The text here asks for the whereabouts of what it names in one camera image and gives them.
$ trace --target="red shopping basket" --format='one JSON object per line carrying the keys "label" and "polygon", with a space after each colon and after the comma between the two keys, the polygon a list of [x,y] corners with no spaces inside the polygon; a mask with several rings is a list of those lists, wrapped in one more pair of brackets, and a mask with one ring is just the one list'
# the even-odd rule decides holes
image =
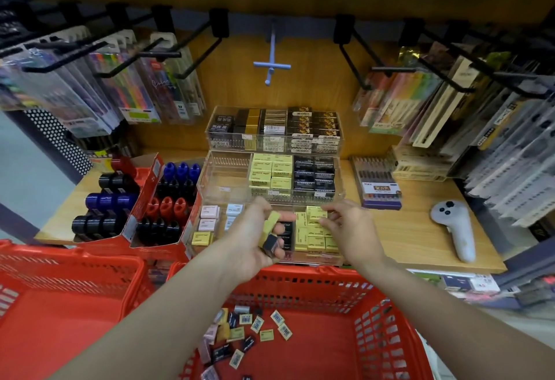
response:
{"label": "red shopping basket", "polygon": [[153,291],[138,257],[0,240],[0,378],[48,377]]}
{"label": "red shopping basket", "polygon": [[[168,279],[185,264],[174,263]],[[221,380],[253,379],[433,379],[416,331],[395,305],[357,272],[330,266],[274,265],[239,285],[226,302],[264,309],[262,330],[274,341],[256,344],[238,370],[216,363]],[[285,341],[270,318],[284,316],[293,336]],[[204,370],[198,352],[181,373],[196,380]]]}

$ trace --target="hand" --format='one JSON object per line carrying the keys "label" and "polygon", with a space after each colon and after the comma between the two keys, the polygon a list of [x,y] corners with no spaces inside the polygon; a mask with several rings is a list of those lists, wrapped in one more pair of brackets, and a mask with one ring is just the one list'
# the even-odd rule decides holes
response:
{"label": "hand", "polygon": [[[260,269],[279,262],[285,257],[283,250],[283,239],[279,238],[279,248],[275,250],[276,258],[271,259],[258,247],[258,240],[262,234],[264,221],[269,216],[272,207],[258,196],[252,204],[246,208],[237,219],[232,223],[227,235],[215,244],[222,243],[227,247],[227,255],[232,263],[233,270],[239,276],[239,282],[251,280]],[[281,221],[295,221],[294,212],[280,212]],[[283,234],[285,227],[277,223],[274,227],[274,234]]]}
{"label": "hand", "polygon": [[380,267],[387,262],[371,212],[350,200],[322,206],[332,211],[320,224],[331,231],[343,256],[357,269],[369,264]]}

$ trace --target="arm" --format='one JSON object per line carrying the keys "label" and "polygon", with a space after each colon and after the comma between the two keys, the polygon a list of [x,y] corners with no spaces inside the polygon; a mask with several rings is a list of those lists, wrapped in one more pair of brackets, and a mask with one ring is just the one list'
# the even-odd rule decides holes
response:
{"label": "arm", "polygon": [[553,378],[553,349],[386,257],[370,211],[347,200],[323,208],[333,213],[320,223],[343,255],[395,303],[458,380]]}
{"label": "arm", "polygon": [[[273,263],[257,247],[270,210],[257,198],[224,238],[50,379],[177,378],[233,289]],[[294,219],[294,213],[282,212],[282,220]],[[283,231],[281,224],[274,228],[278,235]],[[276,256],[285,252],[280,248]]]}

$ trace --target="white vr controller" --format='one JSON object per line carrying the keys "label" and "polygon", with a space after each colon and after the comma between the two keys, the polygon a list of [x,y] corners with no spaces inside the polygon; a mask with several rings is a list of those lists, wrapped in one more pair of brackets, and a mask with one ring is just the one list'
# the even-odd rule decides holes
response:
{"label": "white vr controller", "polygon": [[473,263],[476,260],[476,247],[466,205],[455,200],[440,202],[432,208],[430,217],[447,227],[458,257],[464,263]]}

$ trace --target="wooden shelf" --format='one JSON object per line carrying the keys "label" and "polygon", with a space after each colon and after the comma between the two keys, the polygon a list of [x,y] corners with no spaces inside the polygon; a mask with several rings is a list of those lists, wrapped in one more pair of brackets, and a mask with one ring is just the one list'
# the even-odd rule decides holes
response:
{"label": "wooden shelf", "polygon": [[[206,152],[177,149],[145,150],[144,153],[159,152],[164,162],[183,159],[203,160]],[[341,161],[346,198],[360,203],[356,181],[350,162]],[[77,215],[84,215],[85,197],[98,188],[98,171],[90,171],[76,186],[66,201],[58,208],[35,239],[45,244],[72,244],[71,223]],[[501,273],[506,270],[471,212],[472,229],[476,242],[475,263],[461,262],[455,253],[451,235],[444,226],[431,221],[429,213],[434,204],[444,200],[464,201],[452,180],[443,183],[426,181],[399,181],[403,194],[400,211],[371,210],[376,221],[378,234],[388,256],[407,268],[434,271]]]}

